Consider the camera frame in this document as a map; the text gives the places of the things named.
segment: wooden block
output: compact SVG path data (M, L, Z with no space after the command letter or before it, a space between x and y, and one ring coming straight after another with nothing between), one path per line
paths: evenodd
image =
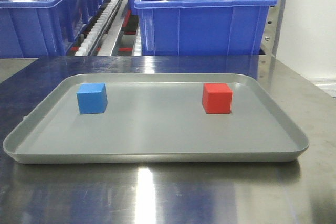
M205 83L202 104L207 114L230 114L233 92L225 83Z
M80 114L104 113L107 105L105 83L82 84L77 100Z

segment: gray tray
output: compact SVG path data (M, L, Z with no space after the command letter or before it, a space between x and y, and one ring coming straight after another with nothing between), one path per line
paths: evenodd
M80 115L76 92L105 82L104 114ZM203 83L228 83L231 114L205 113ZM305 134L251 77L239 74L81 74L65 79L5 139L25 164L286 162Z

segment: red cube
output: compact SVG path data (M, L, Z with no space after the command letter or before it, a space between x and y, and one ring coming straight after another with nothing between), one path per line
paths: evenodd
M207 114L230 114L232 90L225 83L205 83L202 104Z

